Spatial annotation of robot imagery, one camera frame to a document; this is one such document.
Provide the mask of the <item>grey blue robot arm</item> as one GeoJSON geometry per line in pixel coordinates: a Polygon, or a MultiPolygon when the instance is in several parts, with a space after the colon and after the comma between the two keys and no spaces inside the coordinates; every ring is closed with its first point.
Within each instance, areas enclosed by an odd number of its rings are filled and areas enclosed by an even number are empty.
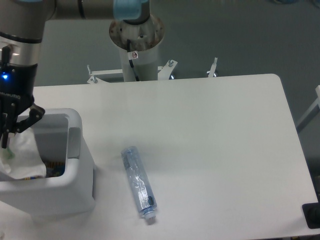
{"type": "Polygon", "coordinates": [[[22,133],[45,114],[33,89],[45,24],[49,20],[114,19],[145,22],[148,0],[2,0],[0,2],[0,142],[22,133]]]}

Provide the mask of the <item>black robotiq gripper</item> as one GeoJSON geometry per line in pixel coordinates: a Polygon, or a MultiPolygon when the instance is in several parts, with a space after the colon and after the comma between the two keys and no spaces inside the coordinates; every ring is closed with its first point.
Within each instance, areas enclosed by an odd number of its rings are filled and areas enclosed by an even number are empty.
{"type": "Polygon", "coordinates": [[[30,108],[29,116],[13,125],[12,132],[22,133],[40,121],[45,109],[34,103],[33,89],[38,65],[20,66],[0,63],[0,140],[1,147],[8,146],[12,129],[12,104],[14,117],[30,108]]]}

